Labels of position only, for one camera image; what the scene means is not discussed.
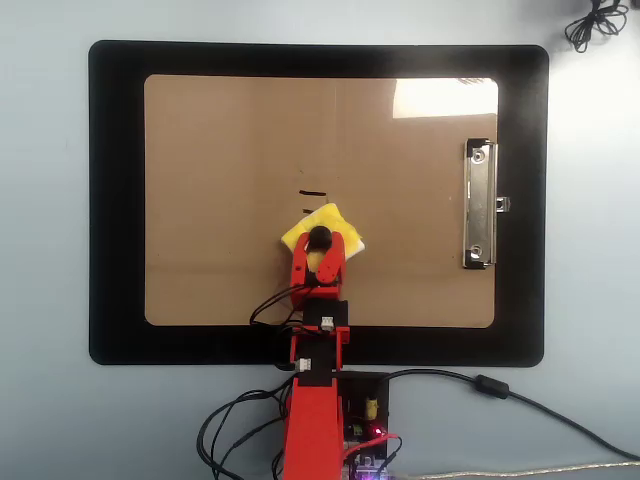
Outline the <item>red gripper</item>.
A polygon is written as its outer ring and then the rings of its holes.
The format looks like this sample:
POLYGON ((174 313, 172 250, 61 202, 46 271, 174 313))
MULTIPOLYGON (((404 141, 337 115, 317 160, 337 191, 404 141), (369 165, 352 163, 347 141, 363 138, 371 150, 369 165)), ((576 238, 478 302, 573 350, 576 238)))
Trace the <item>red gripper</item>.
POLYGON ((293 250, 290 298, 294 307, 303 307, 311 299, 339 300, 341 297, 342 270, 346 263, 343 236, 330 230, 315 231, 315 247, 325 250, 316 272, 308 270, 309 237, 308 232, 301 234, 293 250))

